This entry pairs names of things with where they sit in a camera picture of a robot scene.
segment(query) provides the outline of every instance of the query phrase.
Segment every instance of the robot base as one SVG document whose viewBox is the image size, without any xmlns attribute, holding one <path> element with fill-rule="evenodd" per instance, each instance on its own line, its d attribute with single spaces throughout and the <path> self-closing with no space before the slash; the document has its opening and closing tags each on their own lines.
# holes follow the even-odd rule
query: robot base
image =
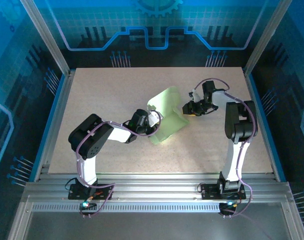
<svg viewBox="0 0 304 240">
<path fill-rule="evenodd" d="M 240 186 L 239 191 L 229 193 L 221 193 L 220 188 L 217 184 L 200 184 L 202 194 L 202 200 L 245 200 L 246 193 L 244 185 Z"/>
<path fill-rule="evenodd" d="M 75 184 L 71 184 L 70 190 L 68 193 L 69 200 L 87 200 L 89 197 L 94 196 L 96 193 L 100 193 L 96 195 L 93 200 L 105 200 L 112 190 L 112 187 L 105 188 L 91 188 L 83 186 L 77 179 L 75 180 Z M 97 180 L 92 184 L 94 186 L 104 186 L 106 184 L 97 184 Z"/>
</svg>

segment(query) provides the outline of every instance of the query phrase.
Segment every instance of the blue wall panel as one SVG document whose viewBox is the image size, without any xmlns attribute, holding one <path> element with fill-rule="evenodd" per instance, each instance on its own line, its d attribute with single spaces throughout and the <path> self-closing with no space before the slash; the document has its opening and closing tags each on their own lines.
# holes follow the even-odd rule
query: blue wall panel
<svg viewBox="0 0 304 240">
<path fill-rule="evenodd" d="M 286 179 L 304 190 L 304 0 L 293 0 L 253 70 Z"/>
<path fill-rule="evenodd" d="M 36 1 L 71 68 L 112 67 L 111 52 L 119 50 L 131 55 L 132 67 L 208 67 L 211 51 L 226 66 L 243 66 L 277 3 Z"/>
<path fill-rule="evenodd" d="M 52 74 L 62 75 L 20 1 L 0 0 L 0 240 L 29 177 L 13 159 L 34 162 L 54 99 Z"/>
</svg>

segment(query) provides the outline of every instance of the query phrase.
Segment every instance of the purple cable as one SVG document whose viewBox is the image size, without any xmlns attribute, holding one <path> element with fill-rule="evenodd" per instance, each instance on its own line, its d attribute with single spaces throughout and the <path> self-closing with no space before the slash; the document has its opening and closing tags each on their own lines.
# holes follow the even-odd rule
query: purple cable
<svg viewBox="0 0 304 240">
<path fill-rule="evenodd" d="M 200 82 L 196 85 L 196 87 L 195 87 L 194 89 L 196 89 L 200 84 L 202 84 L 202 83 L 204 83 L 204 82 L 206 82 L 206 81 L 209 81 L 209 80 L 217 80 L 217 81 L 220 81 L 220 82 L 222 82 L 223 84 L 225 84 L 225 85 L 227 86 L 227 89 L 224 91 L 224 94 L 225 94 L 226 96 L 228 96 L 229 98 L 234 99 L 235 101 L 238 101 L 238 102 L 240 102 L 242 105 L 244 105 L 244 107 L 245 107 L 246 110 L 248 111 L 248 113 L 249 113 L 249 115 L 250 115 L 250 117 L 251 117 L 251 119 L 252 119 L 252 122 L 253 122 L 253 131 L 252 131 L 252 134 L 250 135 L 250 137 L 249 137 L 246 141 L 242 142 L 241 147 L 240 147 L 241 149 L 240 149 L 240 152 L 239 152 L 238 157 L 237 157 L 237 164 L 236 164 L 236 175 L 237 175 L 238 179 L 240 180 L 240 182 L 241 182 L 243 185 L 247 186 L 247 187 L 250 189 L 250 198 L 249 198 L 248 203 L 246 204 L 246 206 L 245 206 L 240 212 L 237 212 L 236 214 L 232 215 L 232 217 L 236 217 L 236 216 L 242 214 L 242 213 L 248 208 L 249 204 L 250 204 L 251 201 L 252 201 L 253 189 L 252 189 L 252 187 L 251 187 L 250 185 L 248 185 L 246 182 L 244 182 L 244 181 L 242 180 L 242 178 L 240 177 L 240 174 L 239 174 L 238 170 L 239 170 L 239 163 L 240 163 L 240 158 L 241 158 L 241 154 L 242 154 L 244 145 L 245 145 L 246 143 L 250 143 L 251 140 L 252 140 L 252 138 L 254 137 L 254 134 L 255 134 L 255 131 L 256 131 L 256 123 L 255 123 L 254 115 L 253 115 L 252 111 L 250 110 L 250 108 L 247 106 L 247 104 L 244 103 L 244 102 L 243 102 L 242 100 L 240 100 L 239 98 L 234 97 L 234 96 L 232 96 L 232 95 L 230 95 L 229 93 L 226 92 L 227 90 L 230 89 L 230 86 L 227 84 L 227 82 L 225 82 L 225 81 L 223 81 L 223 80 L 221 80 L 221 79 L 219 79 L 219 78 L 213 78 L 213 77 L 211 77 L 211 78 L 207 78 L 207 79 L 204 79 L 204 80 L 200 81 Z"/>
<path fill-rule="evenodd" d="M 120 127 L 120 128 L 123 128 L 127 131 L 129 131 L 130 133 L 132 133 L 133 135 L 136 135 L 136 136 L 142 136 L 142 137 L 149 137 L 149 136 L 152 136 L 154 135 L 160 128 L 160 125 L 161 125 L 161 115 L 155 111 L 155 110 L 151 110 L 151 112 L 155 112 L 157 115 L 158 115 L 158 118 L 159 118 L 159 124 L 157 126 L 157 128 L 155 129 L 154 132 L 152 132 L 151 134 L 148 134 L 148 135 L 143 135 L 143 134 L 139 134 L 139 133 L 136 133 L 136 132 L 133 132 L 131 131 L 130 129 L 126 128 L 123 126 L 123 124 L 119 124 L 119 123 L 116 123 L 116 122 L 113 122 L 113 121 L 104 121 L 102 123 L 100 123 L 99 125 L 97 125 L 92 131 L 90 131 L 88 133 L 88 135 L 85 136 L 85 138 L 83 138 L 83 140 L 79 143 L 79 145 L 77 146 L 76 148 L 76 151 L 75 151 L 75 154 L 76 154 L 76 161 L 77 161 L 77 164 L 76 164 L 76 168 L 77 168 L 77 174 L 79 176 L 79 179 L 80 181 L 85 185 L 85 186 L 88 186 L 90 188 L 94 188 L 94 189 L 103 189 L 103 188 L 108 188 L 108 187 L 112 187 L 109 195 L 107 196 L 106 200 L 104 201 L 104 203 L 102 204 L 102 206 L 98 209 L 98 211 L 96 211 L 95 213 L 92 214 L 92 216 L 98 214 L 100 212 L 100 210 L 103 208 L 103 206 L 105 205 L 105 203 L 107 202 L 107 200 L 109 199 L 109 197 L 112 195 L 112 192 L 114 190 L 114 187 L 115 187 L 115 183 L 112 183 L 112 184 L 107 184 L 107 185 L 102 185 L 102 186 L 94 186 L 94 185 L 90 185 L 88 184 L 82 177 L 81 175 L 81 162 L 80 162 L 80 159 L 81 159 L 81 156 L 79 154 L 79 150 L 81 148 L 81 146 L 85 143 L 85 141 L 96 131 L 98 130 L 101 126 L 103 126 L 104 124 L 110 124 L 111 126 L 117 126 L 117 127 Z"/>
</svg>

